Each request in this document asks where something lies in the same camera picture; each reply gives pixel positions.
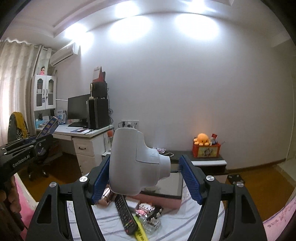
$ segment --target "bed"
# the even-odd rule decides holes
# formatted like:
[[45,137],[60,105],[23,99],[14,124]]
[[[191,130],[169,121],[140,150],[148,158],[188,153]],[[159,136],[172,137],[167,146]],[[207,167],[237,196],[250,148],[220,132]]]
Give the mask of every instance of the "bed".
[[[73,203],[67,201],[67,206],[73,240],[81,240]],[[147,235],[149,241],[187,240],[196,222],[200,208],[201,206],[191,198],[186,184],[184,183],[180,209],[164,209],[161,217],[161,227],[153,235]],[[114,202],[111,202],[106,208],[100,205],[93,206],[93,211],[106,241],[136,240],[134,236],[129,236],[125,233]],[[218,219],[212,241],[218,241],[220,239],[223,221],[224,206],[223,203],[220,202]]]

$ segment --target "office chair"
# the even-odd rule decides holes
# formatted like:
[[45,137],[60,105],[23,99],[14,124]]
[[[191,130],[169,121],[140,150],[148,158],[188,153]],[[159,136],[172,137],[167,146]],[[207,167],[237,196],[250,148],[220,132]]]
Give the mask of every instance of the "office chair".
[[[30,137],[30,133],[27,127],[27,123],[21,112],[13,112],[9,118],[9,126],[7,133],[7,141],[11,142],[17,139],[25,139]],[[41,171],[42,176],[48,177],[48,174],[43,169],[44,161],[48,156],[48,150],[46,150],[46,155],[35,159],[27,167],[27,172],[29,174],[29,179],[33,180],[33,175],[37,171]]]

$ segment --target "white device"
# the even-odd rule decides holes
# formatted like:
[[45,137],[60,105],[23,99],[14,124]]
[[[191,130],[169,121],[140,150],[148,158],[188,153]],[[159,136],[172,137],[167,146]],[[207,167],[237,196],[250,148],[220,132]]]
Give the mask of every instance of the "white device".
[[80,47],[79,44],[73,42],[61,48],[51,56],[49,60],[50,65],[56,66],[58,63],[61,63],[62,61],[68,59],[69,57],[73,55],[78,55],[79,47]]
[[143,133],[134,128],[115,131],[109,164],[112,192],[137,195],[170,176],[170,158],[146,146]]

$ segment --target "pink blanket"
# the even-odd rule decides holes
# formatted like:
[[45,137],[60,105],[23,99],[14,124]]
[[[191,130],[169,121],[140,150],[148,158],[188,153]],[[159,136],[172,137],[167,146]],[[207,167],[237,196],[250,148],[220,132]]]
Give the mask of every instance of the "pink blanket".
[[[34,210],[32,210],[30,208],[28,200],[25,198],[21,187],[17,183],[17,180],[15,180],[15,182],[17,184],[17,191],[18,191],[18,194],[20,196],[20,205],[22,207],[22,210],[20,212],[20,214],[22,215],[22,221],[24,222],[26,227],[29,227],[29,224],[30,224],[31,219],[32,219],[33,214],[34,214]],[[27,230],[26,229],[24,229],[24,231],[21,233],[21,236],[25,240],[25,238],[27,236]]]
[[286,225],[289,223],[291,217],[296,210],[296,197],[283,207],[279,212],[263,222],[267,240],[275,241]]

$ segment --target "white cabinet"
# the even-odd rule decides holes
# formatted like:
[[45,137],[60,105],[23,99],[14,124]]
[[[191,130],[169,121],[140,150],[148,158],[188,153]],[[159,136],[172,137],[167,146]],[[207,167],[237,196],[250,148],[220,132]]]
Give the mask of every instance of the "white cabinet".
[[93,138],[73,137],[72,140],[82,175],[101,164],[106,151],[103,133]]
[[56,108],[57,78],[48,75],[34,75],[32,78],[32,109],[45,110]]

